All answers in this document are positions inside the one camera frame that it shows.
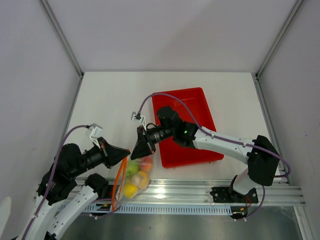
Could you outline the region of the pink peach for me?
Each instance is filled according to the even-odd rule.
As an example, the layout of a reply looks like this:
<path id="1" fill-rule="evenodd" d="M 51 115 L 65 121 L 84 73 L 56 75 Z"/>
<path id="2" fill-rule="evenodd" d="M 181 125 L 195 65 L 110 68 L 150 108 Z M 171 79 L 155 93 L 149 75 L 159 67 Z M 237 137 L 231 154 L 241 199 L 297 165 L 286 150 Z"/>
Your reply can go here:
<path id="1" fill-rule="evenodd" d="M 140 170 L 149 173 L 153 167 L 153 158 L 151 156 L 146 156 L 139 162 Z"/>

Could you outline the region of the green apple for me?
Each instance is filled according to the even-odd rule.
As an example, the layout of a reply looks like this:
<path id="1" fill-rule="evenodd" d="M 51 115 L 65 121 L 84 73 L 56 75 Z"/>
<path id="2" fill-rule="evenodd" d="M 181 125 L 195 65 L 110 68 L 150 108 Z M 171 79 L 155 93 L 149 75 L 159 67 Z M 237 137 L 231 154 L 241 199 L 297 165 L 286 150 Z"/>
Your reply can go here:
<path id="1" fill-rule="evenodd" d="M 139 171 L 139 163 L 136 161 L 130 161 L 127 164 L 125 175 L 126 177 L 130 177 L 135 175 Z"/>

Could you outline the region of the clear zip top bag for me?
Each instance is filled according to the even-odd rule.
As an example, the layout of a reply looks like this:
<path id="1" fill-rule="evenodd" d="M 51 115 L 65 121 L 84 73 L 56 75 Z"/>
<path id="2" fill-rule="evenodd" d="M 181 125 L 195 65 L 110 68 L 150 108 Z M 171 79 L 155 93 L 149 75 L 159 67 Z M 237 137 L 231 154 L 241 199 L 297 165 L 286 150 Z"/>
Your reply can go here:
<path id="1" fill-rule="evenodd" d="M 112 192 L 112 199 L 111 199 L 111 210 L 114 212 L 118 209 L 118 207 L 128 203 L 132 198 L 134 198 L 136 195 L 138 195 L 140 192 L 144 191 L 146 188 L 138 188 L 138 192 L 136 193 L 135 196 L 133 196 L 132 198 L 127 198 L 123 195 L 123 187 L 126 183 L 131 183 L 131 177 L 126 177 L 126 169 L 127 169 L 127 165 L 130 161 L 135 161 L 140 163 L 142 158 L 138 158 L 135 160 L 131 160 L 129 157 L 125 157 L 120 164 L 119 170 L 117 172 L 117 175 L 115 177 L 115 181 L 113 184 L 113 192 Z M 116 186 L 120 185 L 120 194 L 117 200 L 115 200 L 115 191 L 116 191 Z"/>

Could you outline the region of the yellow bumpy gourd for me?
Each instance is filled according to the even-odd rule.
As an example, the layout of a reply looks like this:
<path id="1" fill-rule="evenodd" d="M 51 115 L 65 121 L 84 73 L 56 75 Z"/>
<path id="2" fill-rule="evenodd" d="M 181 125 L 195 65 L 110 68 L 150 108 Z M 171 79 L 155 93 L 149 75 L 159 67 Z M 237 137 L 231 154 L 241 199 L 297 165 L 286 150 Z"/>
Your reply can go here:
<path id="1" fill-rule="evenodd" d="M 131 183 L 125 183 L 123 186 L 123 196 L 131 199 L 136 195 L 139 188 Z"/>

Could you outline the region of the orange fruit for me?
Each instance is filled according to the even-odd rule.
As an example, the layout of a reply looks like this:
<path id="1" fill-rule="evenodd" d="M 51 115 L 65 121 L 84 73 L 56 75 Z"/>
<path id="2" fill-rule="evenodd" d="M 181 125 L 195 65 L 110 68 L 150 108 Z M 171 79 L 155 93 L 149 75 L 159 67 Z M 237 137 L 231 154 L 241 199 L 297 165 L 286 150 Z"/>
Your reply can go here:
<path id="1" fill-rule="evenodd" d="M 145 189 L 149 184 L 149 174 L 145 171 L 140 170 L 138 173 L 138 176 L 140 177 L 140 182 L 138 184 L 138 188 Z"/>

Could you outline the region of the beige garlic bulb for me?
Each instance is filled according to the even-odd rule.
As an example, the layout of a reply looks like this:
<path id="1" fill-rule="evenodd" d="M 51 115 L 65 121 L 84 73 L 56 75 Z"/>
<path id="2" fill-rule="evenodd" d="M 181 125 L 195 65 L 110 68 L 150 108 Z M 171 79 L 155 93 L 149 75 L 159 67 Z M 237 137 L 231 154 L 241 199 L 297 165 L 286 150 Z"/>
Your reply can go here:
<path id="1" fill-rule="evenodd" d="M 139 186 L 142 182 L 143 178 L 139 174 L 135 174 L 131 177 L 130 181 L 134 186 Z"/>

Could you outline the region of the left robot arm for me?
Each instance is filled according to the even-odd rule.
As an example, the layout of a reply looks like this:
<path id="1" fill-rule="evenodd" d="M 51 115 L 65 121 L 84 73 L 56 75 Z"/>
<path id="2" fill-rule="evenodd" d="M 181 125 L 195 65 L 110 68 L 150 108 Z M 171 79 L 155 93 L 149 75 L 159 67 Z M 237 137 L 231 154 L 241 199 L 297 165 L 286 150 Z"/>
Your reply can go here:
<path id="1" fill-rule="evenodd" d="M 77 186 L 76 178 L 101 164 L 108 169 L 130 155 L 128 149 L 110 145 L 103 137 L 81 152 L 75 143 L 63 145 L 37 189 L 34 212 L 18 240 L 59 240 L 76 218 L 95 200 L 110 200 L 112 187 L 100 174 L 87 177 L 78 194 L 58 211 Z"/>

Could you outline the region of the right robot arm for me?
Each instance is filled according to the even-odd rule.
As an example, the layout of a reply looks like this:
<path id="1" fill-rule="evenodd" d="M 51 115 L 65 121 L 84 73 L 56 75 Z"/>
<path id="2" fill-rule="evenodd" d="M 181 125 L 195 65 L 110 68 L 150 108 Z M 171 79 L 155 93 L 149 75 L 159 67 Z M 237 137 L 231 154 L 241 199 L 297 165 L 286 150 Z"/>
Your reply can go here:
<path id="1" fill-rule="evenodd" d="M 234 138 L 200 126 L 197 122 L 181 119 L 170 106 L 157 111 L 159 124 L 153 128 L 137 128 L 137 141 L 131 160 L 148 157 L 156 151 L 156 144 L 169 138 L 181 147 L 216 152 L 232 157 L 247 168 L 236 175 L 229 186 L 228 196 L 239 202 L 258 185 L 270 187 L 276 177 L 280 157 L 265 136 L 255 139 Z"/>

